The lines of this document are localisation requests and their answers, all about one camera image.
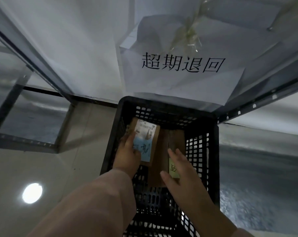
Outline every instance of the black basket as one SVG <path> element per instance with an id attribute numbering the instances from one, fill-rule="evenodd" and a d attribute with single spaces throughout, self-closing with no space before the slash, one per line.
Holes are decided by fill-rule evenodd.
<path id="1" fill-rule="evenodd" d="M 219 140 L 217 119 L 211 113 L 135 97 L 119 101 L 101 174 L 113 166 L 120 138 L 133 117 L 162 129 L 184 130 L 186 156 L 198 172 L 212 201 L 219 206 Z M 199 236 L 167 188 L 148 188 L 148 168 L 140 166 L 132 179 L 137 213 L 126 236 Z"/>

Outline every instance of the person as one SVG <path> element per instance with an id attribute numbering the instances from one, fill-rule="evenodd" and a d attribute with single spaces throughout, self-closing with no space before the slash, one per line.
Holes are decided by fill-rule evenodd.
<path id="1" fill-rule="evenodd" d="M 122 236 L 136 214 L 131 179 L 140 165 L 141 154 L 133 149 L 135 133 L 124 136 L 112 170 L 76 189 L 63 199 L 28 237 Z M 200 236 L 249 237 L 212 203 L 207 190 L 187 158 L 177 149 L 168 150 L 180 175 L 179 182 L 160 173 L 181 210 Z"/>

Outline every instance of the floor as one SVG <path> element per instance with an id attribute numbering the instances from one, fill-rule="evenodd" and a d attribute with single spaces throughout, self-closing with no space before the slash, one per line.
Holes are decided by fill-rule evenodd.
<path id="1" fill-rule="evenodd" d="M 68 193 L 99 176 L 115 112 L 114 108 L 80 103 L 57 155 L 0 149 L 0 236 L 25 236 Z M 21 195 L 31 183 L 40 183 L 43 194 L 39 201 L 26 204 Z"/>

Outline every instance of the pink jacket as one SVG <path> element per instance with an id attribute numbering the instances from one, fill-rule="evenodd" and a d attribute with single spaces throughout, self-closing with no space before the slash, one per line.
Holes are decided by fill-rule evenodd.
<path id="1" fill-rule="evenodd" d="M 129 176 L 111 170 L 63 199 L 27 237 L 121 237 L 136 214 Z M 252 236 L 238 229 L 233 237 Z"/>

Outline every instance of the person's right hand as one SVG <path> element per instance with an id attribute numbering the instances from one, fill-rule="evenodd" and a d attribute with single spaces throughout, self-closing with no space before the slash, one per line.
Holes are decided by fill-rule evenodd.
<path id="1" fill-rule="evenodd" d="M 160 175 L 173 196 L 175 202 L 182 211 L 193 221 L 197 209 L 204 209 L 213 205 L 206 188 L 187 158 L 176 149 L 175 153 L 168 149 L 170 158 L 174 161 L 175 167 L 180 175 L 179 183 L 165 171 Z"/>

